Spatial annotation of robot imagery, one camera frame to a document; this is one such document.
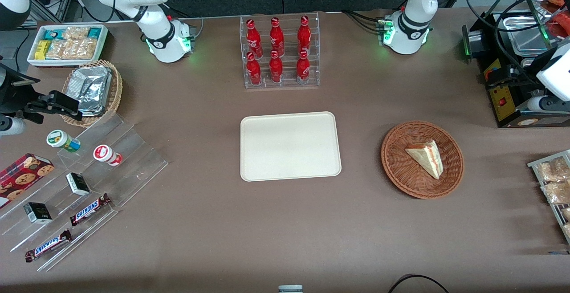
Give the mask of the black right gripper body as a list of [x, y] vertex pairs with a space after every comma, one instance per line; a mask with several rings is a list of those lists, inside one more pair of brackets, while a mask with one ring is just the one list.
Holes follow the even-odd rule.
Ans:
[[0, 110], [1, 114], [13, 118], [41, 118], [40, 114], [26, 111], [26, 106], [36, 102], [40, 94], [33, 84], [41, 80], [27, 76], [4, 64], [1, 66]]

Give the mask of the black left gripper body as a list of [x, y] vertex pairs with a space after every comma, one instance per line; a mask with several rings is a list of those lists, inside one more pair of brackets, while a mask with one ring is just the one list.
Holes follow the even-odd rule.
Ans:
[[515, 63], [515, 70], [518, 71], [512, 86], [517, 89], [526, 90], [546, 90], [544, 84], [538, 79], [537, 74], [547, 65], [545, 60], [532, 60], [531, 64], [523, 66], [521, 62]]

